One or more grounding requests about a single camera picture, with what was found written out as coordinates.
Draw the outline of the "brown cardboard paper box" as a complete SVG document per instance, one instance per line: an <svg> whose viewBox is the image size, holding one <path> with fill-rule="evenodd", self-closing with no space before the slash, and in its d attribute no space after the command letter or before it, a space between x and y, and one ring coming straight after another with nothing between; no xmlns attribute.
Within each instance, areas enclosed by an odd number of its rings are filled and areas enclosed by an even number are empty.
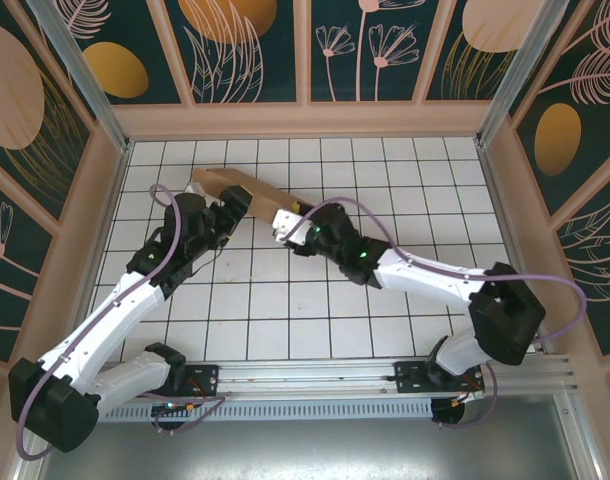
<svg viewBox="0 0 610 480"><path fill-rule="evenodd" d="M291 211L295 201L306 200L284 192L256 177L234 168L194 168L191 182L199 182L207 195L218 198L219 194L230 185L241 185L252 195L253 200L248 214L271 225L279 209Z"/></svg>

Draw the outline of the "grey metal sheet panel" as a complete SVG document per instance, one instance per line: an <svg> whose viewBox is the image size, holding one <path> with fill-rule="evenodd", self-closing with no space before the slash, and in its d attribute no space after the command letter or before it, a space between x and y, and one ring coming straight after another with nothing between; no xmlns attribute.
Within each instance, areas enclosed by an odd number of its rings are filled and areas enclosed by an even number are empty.
<svg viewBox="0 0 610 480"><path fill-rule="evenodd" d="M104 423L79 449L0 480L610 480L571 395L502 396L469 426L428 419L206 422L175 438Z"/></svg>

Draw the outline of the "aluminium mounting rail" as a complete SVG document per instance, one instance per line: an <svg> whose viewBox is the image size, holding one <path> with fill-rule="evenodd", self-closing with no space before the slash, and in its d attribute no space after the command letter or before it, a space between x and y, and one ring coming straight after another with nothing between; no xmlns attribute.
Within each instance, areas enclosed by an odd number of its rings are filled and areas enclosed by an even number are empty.
<svg viewBox="0 0 610 480"><path fill-rule="evenodd" d="M403 359L320 361L226 361L219 366L217 394L237 400L376 398L397 394L391 377ZM493 362L476 376L485 392L500 395L558 394L578 389L567 358L529 355L519 366ZM447 397L450 393L406 393L408 397Z"/></svg>

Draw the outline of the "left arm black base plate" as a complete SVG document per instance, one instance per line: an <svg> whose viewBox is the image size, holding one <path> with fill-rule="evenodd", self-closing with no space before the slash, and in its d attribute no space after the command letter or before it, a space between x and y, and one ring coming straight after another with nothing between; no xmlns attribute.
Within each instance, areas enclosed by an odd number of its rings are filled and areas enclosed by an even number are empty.
<svg viewBox="0 0 610 480"><path fill-rule="evenodd" d="M219 366L208 364L189 364L172 367L164 384L148 394L165 398L209 398L217 395Z"/></svg>

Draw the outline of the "aluminium frame post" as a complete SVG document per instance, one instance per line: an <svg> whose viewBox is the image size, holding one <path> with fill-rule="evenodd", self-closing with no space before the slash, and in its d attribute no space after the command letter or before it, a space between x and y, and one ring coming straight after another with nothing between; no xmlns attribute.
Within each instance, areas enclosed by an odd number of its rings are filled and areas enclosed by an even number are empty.
<svg viewBox="0 0 610 480"><path fill-rule="evenodd" d="M522 86L541 58L552 35L558 28L569 0L543 0L532 16L529 28L519 44L504 77L492 99L476 134L475 144L480 149L494 139Z"/></svg>
<svg viewBox="0 0 610 480"><path fill-rule="evenodd" d="M87 65L82 51L68 32L57 7L51 0L26 1L112 144L119 152L125 153L128 148L128 138L120 126L109 100Z"/></svg>

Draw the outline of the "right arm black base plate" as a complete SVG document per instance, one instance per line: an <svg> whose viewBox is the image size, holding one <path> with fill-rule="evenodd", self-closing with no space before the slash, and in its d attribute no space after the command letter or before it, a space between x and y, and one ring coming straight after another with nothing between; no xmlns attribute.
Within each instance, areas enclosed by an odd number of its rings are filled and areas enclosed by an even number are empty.
<svg viewBox="0 0 610 480"><path fill-rule="evenodd" d="M479 367L473 367L461 375L452 375L442 368L424 361L399 361L394 363L394 375L398 393L466 393L482 391L484 381L476 376Z"/></svg>

